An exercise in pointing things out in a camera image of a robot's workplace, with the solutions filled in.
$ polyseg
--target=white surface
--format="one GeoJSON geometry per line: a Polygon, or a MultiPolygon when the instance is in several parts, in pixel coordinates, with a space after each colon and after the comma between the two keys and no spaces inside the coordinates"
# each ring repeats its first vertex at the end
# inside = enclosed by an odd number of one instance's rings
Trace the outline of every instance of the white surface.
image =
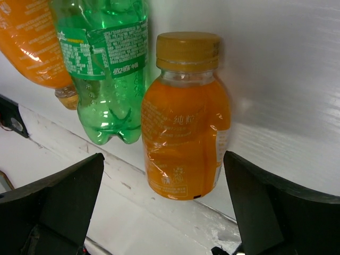
{"type": "MultiPolygon", "coordinates": [[[[214,246],[233,252],[237,227],[194,201],[159,197],[137,168],[20,108],[31,140],[0,129],[0,168],[14,186],[28,184],[101,152],[105,173],[88,237],[114,255],[211,254],[214,246]]],[[[90,246],[93,255],[103,254],[90,246]]]]}
{"type": "MultiPolygon", "coordinates": [[[[340,2],[150,0],[150,76],[155,39],[175,30],[222,36],[219,76],[233,99],[229,150],[306,187],[340,196],[340,2]]],[[[0,58],[0,94],[85,138],[75,112],[0,58]]],[[[103,148],[144,169],[141,142],[103,148]]],[[[203,202],[233,215],[221,182],[203,202]]]]}

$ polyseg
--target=plastic bottle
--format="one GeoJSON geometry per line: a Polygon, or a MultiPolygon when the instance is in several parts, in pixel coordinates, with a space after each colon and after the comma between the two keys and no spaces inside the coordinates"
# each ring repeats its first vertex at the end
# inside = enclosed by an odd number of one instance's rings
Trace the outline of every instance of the plastic bottle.
{"type": "Polygon", "coordinates": [[[0,38],[1,52],[23,76],[55,89],[66,108],[77,108],[47,0],[0,0],[0,38]]]}
{"type": "Polygon", "coordinates": [[[78,115],[103,145],[140,137],[148,32],[143,0],[52,0],[64,62],[79,94],[78,115]]]}
{"type": "Polygon", "coordinates": [[[142,138],[149,185],[163,197],[191,200],[216,185],[231,112],[214,78],[220,38],[200,32],[158,36],[161,75],[142,103],[142,138]]]}

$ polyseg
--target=bottle neck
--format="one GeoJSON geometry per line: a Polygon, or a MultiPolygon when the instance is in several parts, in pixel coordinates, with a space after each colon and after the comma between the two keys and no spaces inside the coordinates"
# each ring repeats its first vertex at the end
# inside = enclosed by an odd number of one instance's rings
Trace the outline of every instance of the bottle neck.
{"type": "Polygon", "coordinates": [[[77,91],[72,84],[61,89],[56,89],[54,94],[57,98],[67,98],[77,95],[77,91]]]}
{"type": "Polygon", "coordinates": [[[162,83],[173,87],[195,87],[212,83],[214,70],[201,73],[172,72],[161,70],[160,79],[162,83]]]}

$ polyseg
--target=green soda bottle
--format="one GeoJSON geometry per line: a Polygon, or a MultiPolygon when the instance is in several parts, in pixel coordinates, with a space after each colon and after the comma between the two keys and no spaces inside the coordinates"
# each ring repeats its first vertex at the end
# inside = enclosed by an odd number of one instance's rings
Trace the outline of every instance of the green soda bottle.
{"type": "Polygon", "coordinates": [[[144,0],[50,0],[65,66],[79,94],[78,116],[92,142],[141,134],[146,92],[144,0]]]}

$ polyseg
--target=green bottle label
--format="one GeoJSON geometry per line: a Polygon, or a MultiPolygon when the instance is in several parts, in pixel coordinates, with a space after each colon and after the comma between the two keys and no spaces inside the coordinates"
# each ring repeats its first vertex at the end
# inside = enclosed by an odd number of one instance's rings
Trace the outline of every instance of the green bottle label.
{"type": "Polygon", "coordinates": [[[129,75],[145,67],[148,52],[147,20],[119,27],[87,31],[56,27],[66,69],[85,80],[129,75]]]}

